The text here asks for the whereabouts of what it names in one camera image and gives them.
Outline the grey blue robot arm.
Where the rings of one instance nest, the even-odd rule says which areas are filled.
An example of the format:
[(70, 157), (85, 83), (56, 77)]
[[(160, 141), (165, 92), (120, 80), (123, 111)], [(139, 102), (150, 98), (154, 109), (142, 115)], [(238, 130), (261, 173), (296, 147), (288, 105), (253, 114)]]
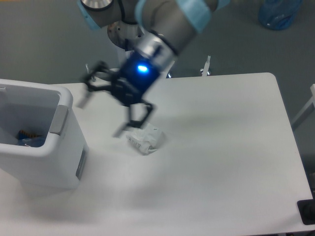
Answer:
[(87, 93), (107, 91), (121, 105), (131, 109), (142, 103), (146, 114), (141, 120), (128, 120), (115, 133), (142, 128), (154, 110), (143, 95), (168, 69), (182, 50), (208, 25), (212, 14), (228, 5), (226, 0), (80, 0), (77, 5), (92, 29), (116, 22), (145, 30), (118, 71), (99, 61), (82, 78)]

